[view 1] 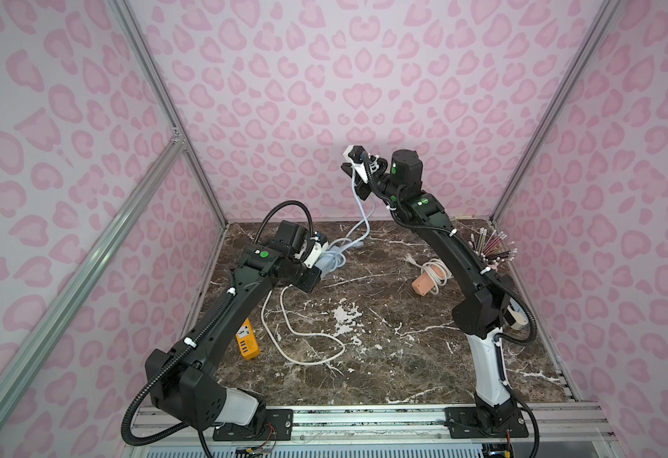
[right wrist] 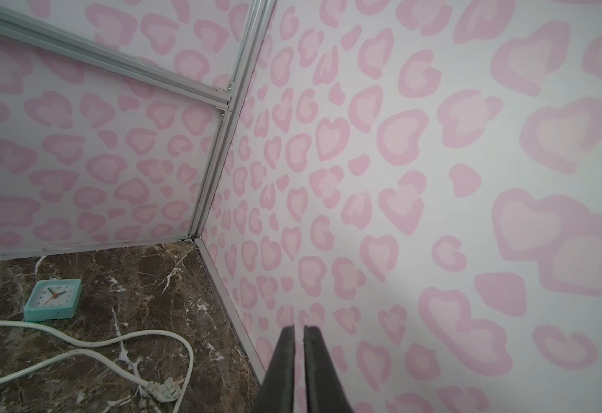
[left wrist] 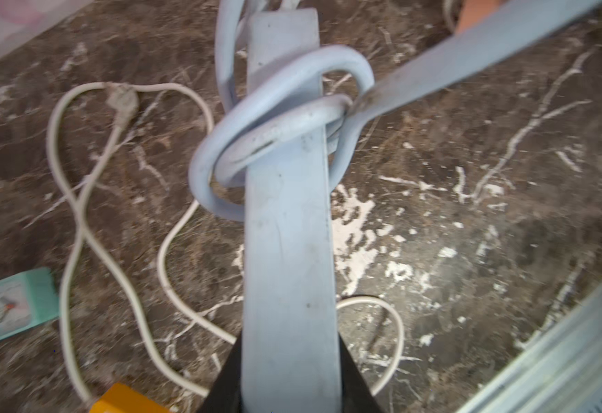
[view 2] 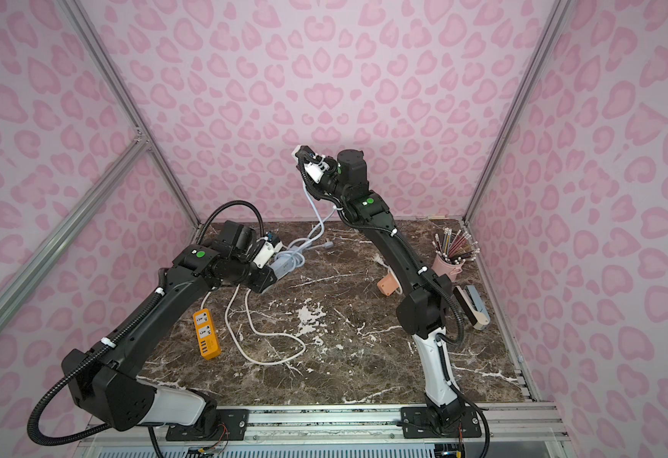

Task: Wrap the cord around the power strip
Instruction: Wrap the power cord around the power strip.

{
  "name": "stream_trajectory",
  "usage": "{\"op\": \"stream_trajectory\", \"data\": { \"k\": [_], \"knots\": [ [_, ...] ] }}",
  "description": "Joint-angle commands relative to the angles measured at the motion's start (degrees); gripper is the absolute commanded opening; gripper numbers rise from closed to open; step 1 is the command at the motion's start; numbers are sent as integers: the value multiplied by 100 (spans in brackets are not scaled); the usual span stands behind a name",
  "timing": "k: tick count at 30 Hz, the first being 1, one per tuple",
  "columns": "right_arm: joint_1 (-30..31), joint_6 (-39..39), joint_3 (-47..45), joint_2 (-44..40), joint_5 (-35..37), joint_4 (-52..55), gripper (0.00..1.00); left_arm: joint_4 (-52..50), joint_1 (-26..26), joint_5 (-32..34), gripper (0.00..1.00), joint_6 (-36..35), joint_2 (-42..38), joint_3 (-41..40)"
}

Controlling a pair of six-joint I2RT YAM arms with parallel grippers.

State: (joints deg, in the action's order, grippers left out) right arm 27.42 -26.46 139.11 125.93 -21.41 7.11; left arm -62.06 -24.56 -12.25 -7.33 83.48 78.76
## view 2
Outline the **light blue power strip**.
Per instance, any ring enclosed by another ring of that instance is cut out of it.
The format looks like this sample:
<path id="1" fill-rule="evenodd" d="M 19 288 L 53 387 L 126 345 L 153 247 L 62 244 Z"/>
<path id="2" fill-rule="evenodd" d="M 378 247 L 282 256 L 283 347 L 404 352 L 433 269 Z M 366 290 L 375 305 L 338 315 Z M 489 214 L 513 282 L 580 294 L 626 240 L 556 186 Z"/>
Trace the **light blue power strip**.
<path id="1" fill-rule="evenodd" d="M 305 264 L 305 256 L 301 252 L 292 250 L 277 254 L 270 267 L 278 280 L 284 278 Z"/>

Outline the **yellow power strip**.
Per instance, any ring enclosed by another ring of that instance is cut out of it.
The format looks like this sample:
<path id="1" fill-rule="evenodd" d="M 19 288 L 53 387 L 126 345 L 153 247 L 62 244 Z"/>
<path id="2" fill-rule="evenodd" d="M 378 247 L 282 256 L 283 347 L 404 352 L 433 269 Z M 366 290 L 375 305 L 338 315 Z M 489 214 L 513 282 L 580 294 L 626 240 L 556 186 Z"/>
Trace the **yellow power strip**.
<path id="1" fill-rule="evenodd" d="M 200 309 L 193 315 L 200 355 L 205 360 L 212 360 L 221 355 L 221 347 L 214 321 L 207 308 Z"/>

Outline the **pink power strip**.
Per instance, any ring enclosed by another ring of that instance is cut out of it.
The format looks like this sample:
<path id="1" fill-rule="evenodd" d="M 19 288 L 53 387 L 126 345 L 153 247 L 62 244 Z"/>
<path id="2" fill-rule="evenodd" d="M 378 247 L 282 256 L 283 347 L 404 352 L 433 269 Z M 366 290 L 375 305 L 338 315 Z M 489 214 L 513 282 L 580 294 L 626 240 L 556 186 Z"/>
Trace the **pink power strip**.
<path id="1" fill-rule="evenodd" d="M 381 278 L 381 280 L 377 282 L 377 287 L 386 297 L 392 296 L 393 294 L 403 294 L 402 286 L 392 272 L 387 273 L 385 277 Z"/>

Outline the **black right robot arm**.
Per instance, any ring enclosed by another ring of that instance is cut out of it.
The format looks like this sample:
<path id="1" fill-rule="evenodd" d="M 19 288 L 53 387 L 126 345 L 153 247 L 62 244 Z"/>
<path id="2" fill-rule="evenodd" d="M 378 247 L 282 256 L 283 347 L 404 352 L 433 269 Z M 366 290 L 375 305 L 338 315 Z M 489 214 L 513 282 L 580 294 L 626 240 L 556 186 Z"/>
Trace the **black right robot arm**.
<path id="1" fill-rule="evenodd" d="M 332 158 L 299 146 L 293 156 L 307 193 L 334 204 L 342 223 L 370 240 L 397 278 L 403 299 L 396 316 L 413 338 L 423 368 L 428 427 L 451 429 L 468 408 L 477 409 L 460 390 L 450 365 L 448 346 L 463 345 L 466 338 L 452 281 L 415 253 L 389 206 L 371 189 L 362 151 L 343 150 Z"/>

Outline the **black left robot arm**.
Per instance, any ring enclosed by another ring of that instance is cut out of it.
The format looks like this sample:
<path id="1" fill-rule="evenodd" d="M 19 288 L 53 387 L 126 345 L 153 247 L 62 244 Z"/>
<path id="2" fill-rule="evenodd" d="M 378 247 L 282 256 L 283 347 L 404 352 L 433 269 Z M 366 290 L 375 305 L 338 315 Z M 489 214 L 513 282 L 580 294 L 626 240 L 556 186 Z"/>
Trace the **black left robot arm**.
<path id="1" fill-rule="evenodd" d="M 244 285 L 257 293 L 275 284 L 269 260 L 282 248 L 280 238 L 234 221 L 221 234 L 184 248 L 169 267 L 158 271 L 158 284 L 125 321 L 88 351 L 72 350 L 62 361 L 62 378 L 44 394 L 27 424 L 30 440 L 55 447 L 78 442 L 108 429 L 174 427 L 190 437 L 223 434 L 217 402 L 194 390 L 168 389 L 137 377 L 161 339 L 198 299 L 223 286 Z M 67 436 L 50 436 L 40 419 L 51 401 L 68 389 L 76 406 L 101 425 Z"/>

